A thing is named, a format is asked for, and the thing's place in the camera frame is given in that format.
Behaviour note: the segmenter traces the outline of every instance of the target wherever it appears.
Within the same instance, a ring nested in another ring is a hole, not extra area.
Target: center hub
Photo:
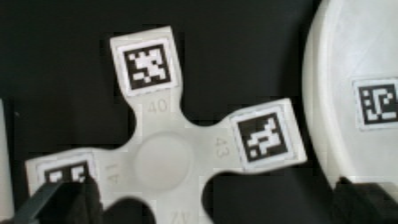
[[[153,135],[140,146],[135,171],[140,183],[153,189],[174,188],[188,174],[192,148],[174,133]]]

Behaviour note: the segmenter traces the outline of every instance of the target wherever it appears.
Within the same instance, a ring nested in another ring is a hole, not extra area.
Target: white sticker
[[[39,185],[44,182],[83,182],[85,176],[96,178],[94,157],[80,153],[37,164]]]
[[[126,94],[137,96],[177,86],[167,38],[117,47]]]
[[[243,168],[293,158],[291,140],[279,106],[231,118]]]
[[[398,128],[398,79],[357,80],[353,91],[359,128]]]

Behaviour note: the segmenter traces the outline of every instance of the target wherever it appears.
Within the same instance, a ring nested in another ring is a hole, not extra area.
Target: black background
[[[261,175],[218,175],[202,204],[215,223],[328,223],[330,188],[309,144],[302,55],[318,0],[2,1],[0,97],[16,207],[28,197],[25,160],[80,146],[117,148],[135,128],[115,83],[108,38],[170,25],[186,118],[211,125],[241,107],[289,97],[309,161]],[[142,223],[135,200],[106,223]]]

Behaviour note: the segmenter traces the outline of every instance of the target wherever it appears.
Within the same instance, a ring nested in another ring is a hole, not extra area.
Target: white cross-shaped part
[[[172,84],[147,87],[145,91],[131,90],[122,52],[160,43]],[[114,151],[82,148],[26,161],[30,193],[42,184],[41,164],[46,168],[57,167],[67,158],[90,154],[105,209],[119,199],[131,197],[147,203],[158,224],[206,224],[211,220],[201,196],[213,175],[224,171],[259,173],[305,161],[291,103],[284,99],[249,107],[211,127],[199,127],[186,120],[179,108],[183,80],[170,28],[115,37],[110,45],[121,92],[137,118],[135,134]],[[252,165],[245,158],[236,122],[263,116],[266,111],[279,111],[289,154],[275,160],[266,158]]]

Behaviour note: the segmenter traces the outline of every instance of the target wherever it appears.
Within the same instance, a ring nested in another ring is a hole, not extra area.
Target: white plastic object
[[[323,1],[304,62],[309,132],[330,185],[376,182],[398,201],[398,1]]]
[[[213,127],[199,127],[179,108],[170,28],[115,37],[110,45],[135,134],[114,151],[82,148],[26,161],[30,194],[44,181],[78,181],[89,172],[105,208],[133,197],[147,203],[156,223],[211,223],[201,205],[211,176],[222,171],[259,173],[305,161],[291,102],[249,107]]]
[[[14,216],[3,104],[0,100],[0,222]]]

